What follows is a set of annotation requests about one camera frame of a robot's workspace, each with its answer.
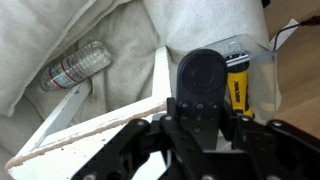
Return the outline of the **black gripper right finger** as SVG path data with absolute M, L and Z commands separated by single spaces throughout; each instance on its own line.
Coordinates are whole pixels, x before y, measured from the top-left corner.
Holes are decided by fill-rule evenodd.
M 320 180 L 320 140 L 283 120 L 262 125 L 224 103 L 221 131 L 254 180 Z

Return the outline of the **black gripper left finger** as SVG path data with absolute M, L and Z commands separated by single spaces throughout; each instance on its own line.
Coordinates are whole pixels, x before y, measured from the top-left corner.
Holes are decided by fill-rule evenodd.
M 154 152 L 166 165 L 158 180 L 214 180 L 213 132 L 205 103 L 169 98 L 166 114 L 129 122 L 71 180 L 132 180 Z

